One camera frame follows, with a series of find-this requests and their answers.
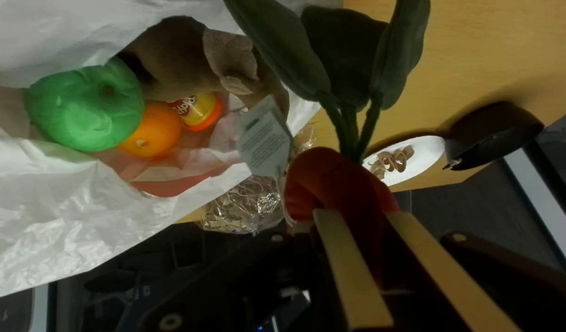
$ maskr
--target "green leaf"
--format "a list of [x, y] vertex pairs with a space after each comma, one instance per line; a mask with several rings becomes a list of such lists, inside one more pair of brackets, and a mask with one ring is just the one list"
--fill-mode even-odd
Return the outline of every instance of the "green leaf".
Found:
[[377, 44], [388, 23], [351, 8], [327, 7], [307, 7], [301, 18], [342, 108], [362, 110], [370, 101]]
[[425, 32], [430, 18], [430, 0], [397, 0], [390, 27], [379, 40], [371, 93], [382, 93], [382, 108], [401, 97], [410, 71], [425, 49]]
[[305, 99], [333, 99], [331, 77], [292, 8], [277, 0], [226, 0], [226, 3], [264, 60], [296, 93]]

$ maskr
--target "wooden table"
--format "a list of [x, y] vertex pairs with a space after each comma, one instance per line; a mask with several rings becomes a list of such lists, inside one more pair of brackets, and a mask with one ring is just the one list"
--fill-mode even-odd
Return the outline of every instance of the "wooden table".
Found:
[[[346, 0], [346, 7], [390, 20], [395, 0]], [[373, 147], [445, 132], [454, 117], [499, 99], [546, 125], [566, 114], [566, 0], [434, 0], [423, 60], [399, 103], [382, 114]], [[323, 112], [312, 128], [314, 143], [338, 147]], [[478, 171], [445, 171], [445, 163], [393, 189], [456, 184]]]

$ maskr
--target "table surface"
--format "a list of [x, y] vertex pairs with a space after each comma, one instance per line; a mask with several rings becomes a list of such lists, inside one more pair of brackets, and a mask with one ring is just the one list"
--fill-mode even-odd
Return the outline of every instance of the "table surface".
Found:
[[[346, 7], [390, 20], [395, 0], [346, 0]], [[399, 103], [381, 115], [371, 147], [443, 134], [462, 114], [500, 99], [519, 103], [546, 125], [566, 114], [566, 0], [432, 1], [425, 55]], [[314, 143], [338, 147], [323, 112], [311, 132]], [[445, 171], [445, 163], [393, 189], [456, 184], [478, 171]]]

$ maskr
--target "plastic bag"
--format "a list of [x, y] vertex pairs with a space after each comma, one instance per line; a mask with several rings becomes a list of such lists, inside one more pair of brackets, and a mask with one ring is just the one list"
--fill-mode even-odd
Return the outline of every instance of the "plastic bag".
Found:
[[[287, 3], [301, 8], [307, 0]], [[30, 138], [16, 88], [54, 71], [102, 64], [146, 27], [176, 14], [240, 31], [222, 0], [0, 0], [0, 296], [89, 270], [250, 176], [246, 163], [231, 158], [220, 174], [159, 198], [91, 154]], [[290, 128], [298, 132], [318, 108], [292, 97]], [[224, 160], [233, 149], [205, 152]]]

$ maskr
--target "white plastic bag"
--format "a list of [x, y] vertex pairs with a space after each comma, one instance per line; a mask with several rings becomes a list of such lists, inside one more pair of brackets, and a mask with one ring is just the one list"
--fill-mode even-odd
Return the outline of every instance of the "white plastic bag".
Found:
[[[340, 5], [340, 0], [287, 0]], [[246, 163], [170, 198], [150, 197], [104, 162], [30, 139], [23, 86], [102, 64], [146, 27], [189, 14], [240, 31], [222, 0], [0, 0], [0, 296], [89, 270], [250, 176]], [[320, 106], [292, 97], [298, 132]]]

